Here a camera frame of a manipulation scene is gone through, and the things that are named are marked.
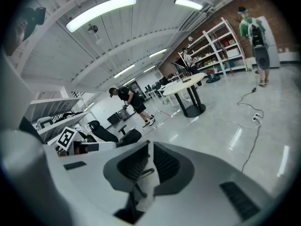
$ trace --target brick wall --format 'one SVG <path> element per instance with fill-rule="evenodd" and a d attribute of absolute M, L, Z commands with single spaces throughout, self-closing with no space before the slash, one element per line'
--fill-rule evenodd
<path fill-rule="evenodd" d="M 239 35 L 239 21 L 241 20 L 241 17 L 237 14 L 239 6 L 246 7 L 249 10 L 249 15 L 252 17 L 266 17 L 273 32 L 278 50 L 282 49 L 283 52 L 285 52 L 285 48 L 288 48 L 290 52 L 299 51 L 299 44 L 291 32 L 289 24 L 286 22 L 285 18 L 283 18 L 281 12 L 270 0 L 233 0 L 231 3 L 216 11 L 207 21 L 202 23 L 187 37 L 191 36 L 194 40 L 196 40 L 198 37 L 203 35 L 203 30 L 210 30 L 212 27 L 220 23 L 222 21 L 221 17 L 223 17 L 230 23 L 238 39 L 240 40 L 245 56 L 252 57 L 253 54 L 249 40 L 247 38 L 242 38 Z M 163 76 L 168 76 L 170 73 L 176 72 L 175 67 L 170 62 L 176 61 L 177 58 L 179 58 L 178 52 L 181 51 L 182 48 L 187 47 L 188 44 L 188 39 L 185 39 L 164 61 L 159 68 Z"/>

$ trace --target concrete floor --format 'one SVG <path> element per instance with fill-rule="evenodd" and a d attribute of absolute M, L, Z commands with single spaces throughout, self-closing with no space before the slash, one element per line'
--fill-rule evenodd
<path fill-rule="evenodd" d="M 245 165 L 243 173 L 261 185 L 273 197 L 287 187 L 299 166 L 301 126 L 301 65 L 284 65 L 270 70 L 268 86 L 257 87 L 244 103 L 252 104 L 264 111 L 256 146 Z M 109 131 L 118 135 L 118 128 L 127 124 L 126 131 L 136 127 L 142 133 L 140 141 L 160 141 L 179 145 L 195 151 L 219 157 L 238 170 L 242 170 L 253 147 L 258 125 L 252 122 L 255 110 L 247 105 L 237 105 L 241 97 L 256 86 L 256 74 L 237 72 L 235 76 L 224 77 L 218 82 L 206 84 L 197 89 L 206 111 L 196 118 L 186 118 L 177 101 L 175 107 L 162 104 L 156 99 L 145 103 L 148 111 L 156 117 L 152 126 L 142 128 L 143 120 L 134 114 Z M 187 107 L 192 102 L 184 102 Z M 284 148 L 288 153 L 285 160 Z M 151 195 L 149 181 L 141 181 L 143 191 Z M 149 197 L 139 202 L 138 209 L 146 210 L 151 203 Z"/>

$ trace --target sneaker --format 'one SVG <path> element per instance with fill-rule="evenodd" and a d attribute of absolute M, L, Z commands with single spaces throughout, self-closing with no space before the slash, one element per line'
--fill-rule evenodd
<path fill-rule="evenodd" d="M 142 127 L 146 127 L 149 123 L 150 123 L 149 121 L 146 121 Z"/>
<path fill-rule="evenodd" d="M 151 118 L 151 119 L 149 119 L 149 120 L 150 120 L 149 123 L 150 123 L 150 126 L 151 126 L 151 125 L 155 122 L 156 119 L 153 117 L 153 118 Z"/>

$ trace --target black table leg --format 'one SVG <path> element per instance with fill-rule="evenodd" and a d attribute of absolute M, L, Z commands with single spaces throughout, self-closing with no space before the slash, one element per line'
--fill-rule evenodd
<path fill-rule="evenodd" d="M 195 106 L 197 106 L 197 104 L 196 104 L 196 102 L 195 102 L 195 100 L 194 100 L 194 97 L 193 97 L 193 95 L 192 95 L 192 92 L 191 92 L 190 88 L 187 88 L 187 91 L 188 91 L 188 93 L 189 93 L 189 96 L 190 96 L 190 98 L 191 98 L 193 104 L 194 104 Z"/>
<path fill-rule="evenodd" d="M 199 97 L 198 97 L 198 93 L 197 93 L 197 90 L 196 88 L 194 87 L 194 85 L 191 86 L 191 89 L 192 89 L 192 92 L 196 98 L 196 101 L 198 103 L 198 108 L 199 110 L 201 111 L 201 113 L 203 113 L 206 109 L 206 106 L 204 104 L 201 103 L 201 101 L 199 100 Z"/>
<path fill-rule="evenodd" d="M 184 105 L 183 105 L 183 103 L 182 103 L 182 101 L 181 101 L 181 99 L 180 99 L 178 93 L 175 93 L 174 96 L 177 98 L 177 101 L 179 102 L 180 107 L 182 108 L 182 111 L 183 111 L 184 115 L 187 116 L 186 109 L 185 109 L 185 107 L 184 107 Z"/>

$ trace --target black shorts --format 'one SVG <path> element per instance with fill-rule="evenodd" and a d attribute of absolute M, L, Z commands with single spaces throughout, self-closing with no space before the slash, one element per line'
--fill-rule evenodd
<path fill-rule="evenodd" d="M 137 113 L 141 113 L 142 111 L 144 111 L 146 109 L 145 105 L 142 103 L 142 101 L 140 101 L 140 103 L 134 103 L 132 104 L 133 109 L 137 112 Z"/>

